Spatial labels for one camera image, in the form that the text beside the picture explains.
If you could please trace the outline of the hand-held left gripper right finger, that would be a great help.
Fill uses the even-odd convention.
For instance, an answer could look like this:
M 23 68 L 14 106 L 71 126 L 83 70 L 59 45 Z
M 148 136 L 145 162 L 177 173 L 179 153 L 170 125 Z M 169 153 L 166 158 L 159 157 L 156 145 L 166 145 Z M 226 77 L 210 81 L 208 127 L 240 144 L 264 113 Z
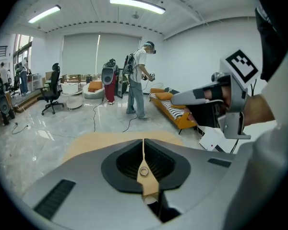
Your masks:
M 160 230 L 221 230 L 234 195 L 234 155 L 145 139 L 145 158 L 160 179 Z

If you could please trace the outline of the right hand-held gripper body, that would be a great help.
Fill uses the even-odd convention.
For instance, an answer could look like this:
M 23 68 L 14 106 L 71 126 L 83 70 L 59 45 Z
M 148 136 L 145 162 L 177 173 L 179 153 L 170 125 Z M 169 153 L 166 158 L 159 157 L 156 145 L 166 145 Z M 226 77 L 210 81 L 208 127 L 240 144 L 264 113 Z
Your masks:
M 242 113 L 248 96 L 248 87 L 259 76 L 259 69 L 241 49 L 220 59 L 219 72 L 211 80 L 218 86 L 231 89 L 230 105 L 224 114 L 216 117 L 216 127 L 226 139 L 250 139 L 243 132 L 244 114 Z

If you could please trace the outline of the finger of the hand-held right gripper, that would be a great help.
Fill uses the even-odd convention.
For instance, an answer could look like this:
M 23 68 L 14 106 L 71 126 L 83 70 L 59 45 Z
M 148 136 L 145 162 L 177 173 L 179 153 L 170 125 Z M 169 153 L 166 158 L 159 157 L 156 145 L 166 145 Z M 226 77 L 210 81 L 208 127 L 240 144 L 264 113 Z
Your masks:
M 226 113 L 222 108 L 222 100 L 208 100 L 204 96 L 204 91 L 215 86 L 225 86 L 220 84 L 205 85 L 200 88 L 179 92 L 171 97 L 173 105 L 184 105 L 190 118 L 199 126 L 216 128 L 218 127 L 218 118 Z

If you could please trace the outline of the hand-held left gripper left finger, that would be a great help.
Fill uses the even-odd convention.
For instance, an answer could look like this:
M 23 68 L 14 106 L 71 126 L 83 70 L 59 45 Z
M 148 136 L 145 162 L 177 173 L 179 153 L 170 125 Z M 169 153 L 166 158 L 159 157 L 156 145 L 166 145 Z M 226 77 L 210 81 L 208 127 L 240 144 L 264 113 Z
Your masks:
M 152 230 L 161 220 L 144 203 L 137 170 L 139 139 L 77 155 L 31 185 L 23 201 L 51 227 L 67 230 Z

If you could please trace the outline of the person's right hand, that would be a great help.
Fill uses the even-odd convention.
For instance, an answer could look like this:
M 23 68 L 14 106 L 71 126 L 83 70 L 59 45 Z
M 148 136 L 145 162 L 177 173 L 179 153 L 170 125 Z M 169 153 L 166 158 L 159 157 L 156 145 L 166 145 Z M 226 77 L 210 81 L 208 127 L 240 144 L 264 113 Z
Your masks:
M 204 91 L 208 100 L 222 100 L 222 108 L 227 110 L 231 104 L 231 88 L 229 86 L 215 86 Z

